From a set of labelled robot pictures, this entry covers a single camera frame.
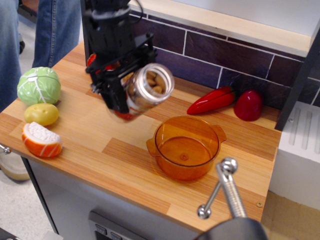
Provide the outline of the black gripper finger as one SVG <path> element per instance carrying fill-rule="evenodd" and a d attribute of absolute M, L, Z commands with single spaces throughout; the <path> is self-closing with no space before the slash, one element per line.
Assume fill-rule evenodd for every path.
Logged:
<path fill-rule="evenodd" d="M 136 69 L 143 68 L 144 66 L 155 63 L 157 50 L 153 47 L 149 46 L 141 46 L 137 50 L 134 51 L 134 67 Z"/>
<path fill-rule="evenodd" d="M 110 110 L 119 113 L 129 112 L 125 90 L 117 76 L 96 74 L 91 75 L 91 80 L 92 92 L 101 95 Z"/>

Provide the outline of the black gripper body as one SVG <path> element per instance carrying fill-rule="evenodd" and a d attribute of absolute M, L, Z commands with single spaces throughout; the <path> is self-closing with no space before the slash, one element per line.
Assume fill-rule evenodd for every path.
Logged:
<path fill-rule="evenodd" d="M 136 23 L 129 9 L 93 9 L 84 13 L 84 29 L 88 44 L 96 60 L 102 59 L 114 70 L 91 75 L 113 75 L 118 78 L 138 70 L 134 66 L 134 52 L 142 46 L 153 48 L 153 34 L 135 36 L 133 26 Z"/>

